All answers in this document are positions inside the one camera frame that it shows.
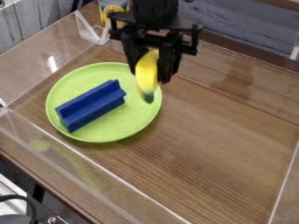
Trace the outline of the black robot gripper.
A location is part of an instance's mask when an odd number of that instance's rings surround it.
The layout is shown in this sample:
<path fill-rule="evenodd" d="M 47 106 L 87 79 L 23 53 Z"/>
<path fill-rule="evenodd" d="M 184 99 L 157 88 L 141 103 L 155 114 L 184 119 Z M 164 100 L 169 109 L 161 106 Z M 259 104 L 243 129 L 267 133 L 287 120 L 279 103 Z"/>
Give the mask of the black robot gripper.
<path fill-rule="evenodd" d="M 197 53 L 200 22 L 183 17 L 180 0 L 132 0 L 128 12 L 111 12 L 111 38 L 123 43 L 131 73 L 149 52 L 159 48 L 157 78 L 161 84 L 177 73 L 181 54 Z"/>

